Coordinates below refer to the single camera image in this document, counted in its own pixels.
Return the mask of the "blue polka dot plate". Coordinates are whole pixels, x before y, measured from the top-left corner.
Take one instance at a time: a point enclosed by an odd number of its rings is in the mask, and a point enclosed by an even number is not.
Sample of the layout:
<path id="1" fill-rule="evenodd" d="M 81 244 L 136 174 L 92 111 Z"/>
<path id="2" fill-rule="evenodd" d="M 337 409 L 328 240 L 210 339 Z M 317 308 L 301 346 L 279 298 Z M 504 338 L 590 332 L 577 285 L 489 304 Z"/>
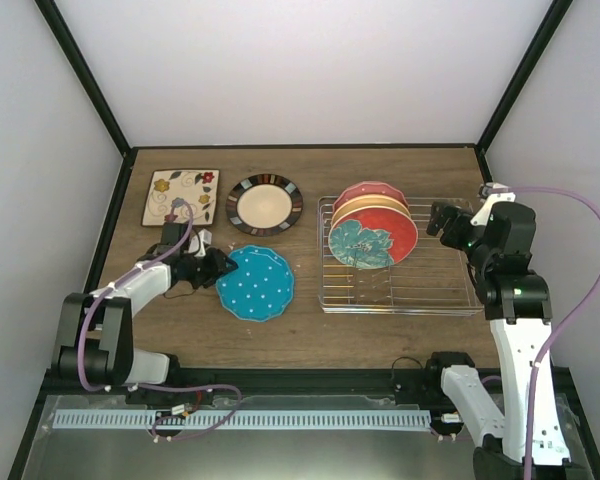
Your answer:
<path id="1" fill-rule="evenodd" d="M 222 307 L 240 320 L 259 323 L 281 316 L 293 300 L 295 287 L 286 259 L 257 245 L 238 248 L 228 258 L 237 268 L 216 282 Z"/>

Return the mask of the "red plate teal flower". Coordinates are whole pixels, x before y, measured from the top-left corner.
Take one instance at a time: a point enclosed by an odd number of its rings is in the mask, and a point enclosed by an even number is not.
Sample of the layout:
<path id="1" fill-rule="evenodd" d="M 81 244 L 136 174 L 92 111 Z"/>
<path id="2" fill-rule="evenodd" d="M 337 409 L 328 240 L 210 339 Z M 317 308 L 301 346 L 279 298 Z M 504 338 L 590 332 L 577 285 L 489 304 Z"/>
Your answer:
<path id="1" fill-rule="evenodd" d="M 418 229 L 409 215 L 388 207 L 366 207 L 332 223 L 328 246 L 340 263 L 375 270 L 402 262 L 418 239 Z"/>

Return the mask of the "black rimmed round plate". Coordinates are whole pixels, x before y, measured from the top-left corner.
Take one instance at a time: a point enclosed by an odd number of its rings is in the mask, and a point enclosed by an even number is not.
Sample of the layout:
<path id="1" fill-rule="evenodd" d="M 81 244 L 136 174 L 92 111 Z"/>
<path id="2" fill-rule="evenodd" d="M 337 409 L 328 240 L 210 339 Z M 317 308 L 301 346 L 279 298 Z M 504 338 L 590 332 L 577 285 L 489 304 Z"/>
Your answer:
<path id="1" fill-rule="evenodd" d="M 270 237 L 289 230 L 302 215 L 304 198 L 288 178 L 262 173 L 237 183 L 227 195 L 225 211 L 237 230 Z"/>

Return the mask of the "square floral plate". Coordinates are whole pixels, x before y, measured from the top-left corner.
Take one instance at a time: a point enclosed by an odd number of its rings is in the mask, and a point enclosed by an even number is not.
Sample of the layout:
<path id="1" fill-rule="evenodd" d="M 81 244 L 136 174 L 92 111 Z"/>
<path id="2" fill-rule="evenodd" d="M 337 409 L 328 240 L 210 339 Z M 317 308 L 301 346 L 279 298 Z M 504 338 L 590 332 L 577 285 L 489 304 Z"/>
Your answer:
<path id="1" fill-rule="evenodd" d="M 210 226 L 214 222 L 220 171 L 211 169 L 156 170 L 152 173 L 141 218 L 143 227 L 166 221 Z"/>

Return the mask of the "pink polka dot plate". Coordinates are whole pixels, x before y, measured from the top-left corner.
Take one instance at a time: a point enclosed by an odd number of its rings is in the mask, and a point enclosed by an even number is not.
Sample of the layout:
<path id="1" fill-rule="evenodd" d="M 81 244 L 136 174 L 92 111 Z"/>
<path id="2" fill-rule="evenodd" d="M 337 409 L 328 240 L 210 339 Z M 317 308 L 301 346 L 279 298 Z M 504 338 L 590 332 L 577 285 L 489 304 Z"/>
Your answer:
<path id="1" fill-rule="evenodd" d="M 379 181 L 363 181 L 347 187 L 339 197 L 334 201 L 334 208 L 337 209 L 346 202 L 363 195 L 382 195 L 402 203 L 407 206 L 407 200 L 402 191 Z"/>

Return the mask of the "yellow round plate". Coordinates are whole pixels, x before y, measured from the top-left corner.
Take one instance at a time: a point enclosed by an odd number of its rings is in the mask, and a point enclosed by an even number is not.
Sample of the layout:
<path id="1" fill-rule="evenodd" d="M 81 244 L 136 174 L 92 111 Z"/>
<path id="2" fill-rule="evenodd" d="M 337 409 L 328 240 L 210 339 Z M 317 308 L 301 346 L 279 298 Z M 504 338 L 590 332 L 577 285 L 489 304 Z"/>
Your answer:
<path id="1" fill-rule="evenodd" d="M 365 208 L 383 208 L 398 211 L 410 217 L 408 206 L 403 202 L 386 195 L 368 194 L 361 195 L 340 205 L 332 215 L 331 222 L 337 223 L 347 215 L 365 209 Z"/>

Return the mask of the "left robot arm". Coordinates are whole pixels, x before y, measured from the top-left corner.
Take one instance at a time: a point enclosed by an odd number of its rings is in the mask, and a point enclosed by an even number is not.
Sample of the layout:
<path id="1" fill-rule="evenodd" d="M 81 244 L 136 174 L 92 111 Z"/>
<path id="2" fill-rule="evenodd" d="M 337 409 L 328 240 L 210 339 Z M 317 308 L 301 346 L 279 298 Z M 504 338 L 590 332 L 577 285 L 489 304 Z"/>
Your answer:
<path id="1" fill-rule="evenodd" d="M 51 374 L 76 380 L 86 391 L 149 385 L 161 403 L 176 402 L 185 382 L 172 371 L 177 358 L 136 348 L 133 319 L 180 282 L 189 283 L 193 290 L 209 288 L 237 269 L 234 260 L 209 246 L 192 226 L 164 224 L 160 241 L 129 272 L 103 288 L 64 299 Z"/>

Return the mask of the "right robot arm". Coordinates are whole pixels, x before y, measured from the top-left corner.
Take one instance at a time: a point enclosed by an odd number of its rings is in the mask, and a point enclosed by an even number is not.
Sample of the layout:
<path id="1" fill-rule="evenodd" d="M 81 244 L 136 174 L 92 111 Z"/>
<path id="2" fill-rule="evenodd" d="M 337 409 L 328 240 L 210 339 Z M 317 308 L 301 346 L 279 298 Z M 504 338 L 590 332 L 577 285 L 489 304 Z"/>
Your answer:
<path id="1" fill-rule="evenodd" d="M 558 418 L 551 362 L 546 281 L 530 267 L 535 212 L 511 197 L 487 200 L 477 213 L 444 201 L 431 206 L 426 228 L 466 255 L 476 296 L 496 344 L 504 405 L 498 407 L 467 355 L 433 355 L 427 396 L 453 403 L 475 445 L 477 479 L 585 479 Z"/>

